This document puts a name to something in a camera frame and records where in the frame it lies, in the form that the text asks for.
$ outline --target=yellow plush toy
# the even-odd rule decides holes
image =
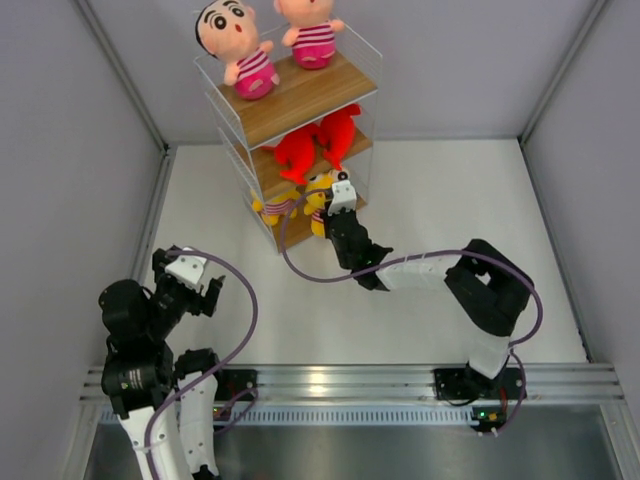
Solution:
[[[300,193],[294,188],[282,195],[278,195],[266,204],[260,201],[256,192],[253,190],[251,191],[251,196],[253,197],[253,203],[251,205],[253,210],[260,213],[264,223],[270,227],[274,227],[278,224],[280,217],[286,215],[291,209],[293,202],[300,198]],[[291,212],[291,218],[296,218],[296,215],[298,215],[297,209]]]
[[[309,179],[309,184],[307,188],[305,188],[305,193],[310,192],[311,190],[317,189],[329,189],[333,182],[338,180],[338,170],[330,170],[328,173],[322,173],[320,175],[316,175]],[[309,195],[307,198],[307,203],[304,206],[304,214],[311,215],[311,231],[317,237],[324,237],[324,221],[320,214],[324,211],[324,203],[326,201],[326,195],[322,192],[314,193]]]

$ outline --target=gray wall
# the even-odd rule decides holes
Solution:
[[[616,0],[529,148],[589,344],[640,425],[640,2]]]
[[[192,60],[210,0],[90,0],[168,141],[214,139]],[[383,136],[515,136],[593,0],[337,0],[384,54]],[[247,0],[267,30],[272,0]]]
[[[67,0],[0,16],[0,465],[55,478],[159,153]]]

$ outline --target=doll head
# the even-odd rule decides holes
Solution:
[[[292,26],[305,28],[329,20],[333,0],[274,0],[273,6]]]
[[[207,53],[230,63],[248,57],[259,45],[255,11],[237,0],[216,0],[196,21],[196,39]]]

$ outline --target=wooden board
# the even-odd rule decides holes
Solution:
[[[372,145],[373,142],[369,138],[367,138],[360,130],[357,130],[353,145],[345,155],[344,160],[347,160],[357,155],[358,153],[364,152]],[[307,180],[309,180],[314,175],[325,173],[331,169],[331,164],[322,157],[322,150],[322,147],[316,145],[316,160],[311,169],[305,175],[305,178]],[[242,160],[244,160],[244,162],[247,164],[247,166],[251,168],[251,164],[244,147],[237,145],[236,151],[238,152]],[[262,188],[262,197],[266,201],[269,201],[272,198],[277,197],[278,195],[282,195],[283,193],[297,187],[294,182],[285,180],[280,176],[280,170],[286,167],[278,165],[273,155],[273,152],[268,152],[260,148],[251,152],[251,158],[256,169],[258,183],[260,183],[260,188]]]
[[[367,203],[361,197],[358,197],[358,203],[356,204],[356,210],[360,210]],[[306,240],[307,238],[311,238],[313,235],[311,233],[311,215],[305,215],[302,212],[303,207],[300,206],[298,209],[298,215],[296,218],[289,220],[289,224],[287,225],[287,232],[285,235],[285,242],[287,248],[291,248],[294,245]],[[276,239],[276,243],[278,244],[278,252],[282,252],[282,243],[280,240],[280,228],[282,227],[282,220],[275,226],[272,227],[273,235]]]
[[[331,64],[321,70],[304,70],[293,57],[277,61],[275,67],[280,85],[259,100],[243,100],[233,87],[218,86],[240,117],[249,148],[376,89],[369,77],[338,52]]]

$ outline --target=doll hand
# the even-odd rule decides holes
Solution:
[[[341,32],[342,30],[344,30],[344,22],[342,20],[331,20],[329,22],[329,25],[331,25],[331,30],[333,30],[334,32]]]
[[[260,50],[262,50],[264,53],[269,53],[271,50],[273,50],[273,42],[271,40],[262,42],[260,44]]]
[[[296,27],[290,28],[289,30],[287,30],[287,33],[284,34],[284,37],[282,37],[282,44],[285,47],[290,47],[291,45],[296,43],[296,40],[298,39],[299,34],[300,34],[299,28],[296,28]]]
[[[229,86],[235,85],[238,81],[238,75],[240,75],[240,67],[238,64],[227,64],[227,68],[224,71],[224,84]]]

